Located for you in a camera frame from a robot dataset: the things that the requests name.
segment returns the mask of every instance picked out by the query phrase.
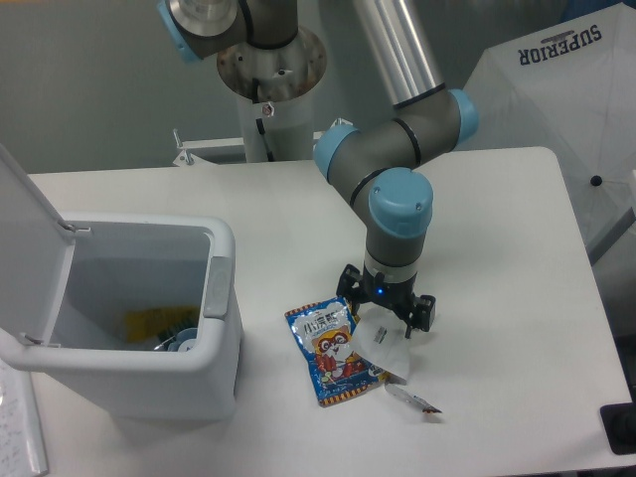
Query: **white plastic wrapper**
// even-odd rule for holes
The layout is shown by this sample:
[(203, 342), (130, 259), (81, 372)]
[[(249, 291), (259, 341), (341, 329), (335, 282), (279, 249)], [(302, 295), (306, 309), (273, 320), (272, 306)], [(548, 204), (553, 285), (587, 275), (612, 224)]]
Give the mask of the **white plastic wrapper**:
[(406, 384), (410, 374), (406, 325), (394, 312), (375, 306), (359, 313), (360, 322), (352, 346), (362, 358), (392, 375), (392, 382)]

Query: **white umbrella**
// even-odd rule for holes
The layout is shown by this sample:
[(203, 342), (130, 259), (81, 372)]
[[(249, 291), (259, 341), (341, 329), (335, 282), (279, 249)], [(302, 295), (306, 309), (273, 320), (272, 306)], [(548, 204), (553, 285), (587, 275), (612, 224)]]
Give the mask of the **white umbrella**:
[(636, 169), (636, 10), (619, 4), (486, 50), (465, 90), (481, 121), (461, 149), (549, 147), (585, 243), (612, 227)]

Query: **small candy wrapper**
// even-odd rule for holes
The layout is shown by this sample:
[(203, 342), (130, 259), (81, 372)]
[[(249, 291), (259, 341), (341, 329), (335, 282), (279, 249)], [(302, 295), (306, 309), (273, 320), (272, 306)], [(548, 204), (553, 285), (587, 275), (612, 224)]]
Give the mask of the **small candy wrapper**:
[(387, 378), (351, 346), (356, 320), (344, 298), (333, 298), (285, 313), (309, 366), (318, 402), (326, 407), (359, 396)]

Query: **silver metal tube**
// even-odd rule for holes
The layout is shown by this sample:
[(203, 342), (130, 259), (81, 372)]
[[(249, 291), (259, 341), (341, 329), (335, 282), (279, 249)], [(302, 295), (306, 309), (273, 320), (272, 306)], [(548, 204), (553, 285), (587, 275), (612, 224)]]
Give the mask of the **silver metal tube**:
[(354, 0), (392, 102), (444, 83), (410, 0)]

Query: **white trash bin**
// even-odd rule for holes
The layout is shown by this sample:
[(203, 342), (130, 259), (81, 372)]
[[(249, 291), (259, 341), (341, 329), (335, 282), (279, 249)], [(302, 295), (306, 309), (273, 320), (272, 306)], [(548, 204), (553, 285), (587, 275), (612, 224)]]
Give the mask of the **white trash bin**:
[[(0, 145), (0, 358), (115, 415), (217, 420), (235, 409), (235, 241), (214, 218), (65, 214)], [(200, 307), (185, 352), (126, 343), (126, 312)]]

